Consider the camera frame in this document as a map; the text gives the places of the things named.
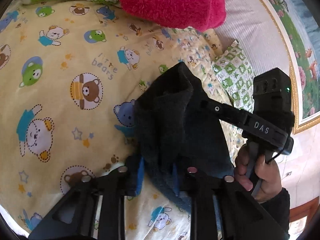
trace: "pink plush fabric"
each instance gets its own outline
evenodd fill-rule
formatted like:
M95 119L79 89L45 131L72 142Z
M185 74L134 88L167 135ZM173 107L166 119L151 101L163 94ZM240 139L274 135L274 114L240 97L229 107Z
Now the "pink plush fabric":
M120 0L122 8L164 27L199 31L215 28L226 18L225 0Z

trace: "human hand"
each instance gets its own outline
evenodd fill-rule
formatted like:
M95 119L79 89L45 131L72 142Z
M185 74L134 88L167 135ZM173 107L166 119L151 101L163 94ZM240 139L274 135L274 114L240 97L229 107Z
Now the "human hand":
M236 167L234 169L235 179L247 190L253 188L252 182L245 176L249 163L249 153L246 145L243 145L236 157ZM262 179L261 188L255 199L258 202L265 202L280 193L282 190L281 177L278 164L272 160L269 164L265 163L265 156L261 155L255 164L255 173Z

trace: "screw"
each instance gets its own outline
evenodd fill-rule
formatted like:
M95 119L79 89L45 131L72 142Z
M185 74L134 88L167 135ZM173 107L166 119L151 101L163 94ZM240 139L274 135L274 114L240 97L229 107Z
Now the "screw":
M227 176L224 177L224 180L226 182L234 182L235 178L233 176L231 176L231 175L227 175Z
M128 170L128 167L127 167L127 166L120 166L120 167L118 168L118 171L121 172L121 173L127 172L127 170Z
M82 182L89 182L91 180L91 176L90 175L85 175L81 178Z
M196 167L189 167L189 168L187 168L187 172L188 173L197 173L197 168Z

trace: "black sleeve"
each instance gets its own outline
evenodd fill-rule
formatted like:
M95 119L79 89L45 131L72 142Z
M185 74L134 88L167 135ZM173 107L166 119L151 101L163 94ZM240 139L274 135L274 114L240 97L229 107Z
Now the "black sleeve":
M261 206L273 217L285 232L289 231L290 195L285 188Z

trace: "gold picture frame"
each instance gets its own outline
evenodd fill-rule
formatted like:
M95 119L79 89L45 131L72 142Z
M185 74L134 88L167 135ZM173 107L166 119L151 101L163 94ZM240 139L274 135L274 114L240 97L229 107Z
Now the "gold picture frame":
M269 7L265 4L265 2L263 0L259 0L260 3L264 6L264 8L266 9L266 11L268 12L268 14L270 15L273 23L275 24L276 28L278 29L278 32L281 36L281 39L285 45L285 49L286 49L286 52L287 52L287 56L288 56L288 59L289 59L289 76L290 76L290 79L291 79L291 85L292 85L292 109L293 109L293 112L294 112L294 115L295 115L295 121L294 121L294 127L293 127L293 131L292 133L293 134L297 134L297 133L300 133L304 130L307 130L317 124L320 123L320 115L314 117L313 119L307 121L307 122L304 122L302 124L299 124L299 95L298 95L298 85L297 85L297 78L296 78L296 74L295 74L295 71L294 71L294 67L293 67L293 63L292 63L292 57L289 53L289 49L288 49L288 44L287 42L285 41L285 38L284 38L284 34L281 32L281 29L278 25L278 22L276 21L274 15L271 13Z

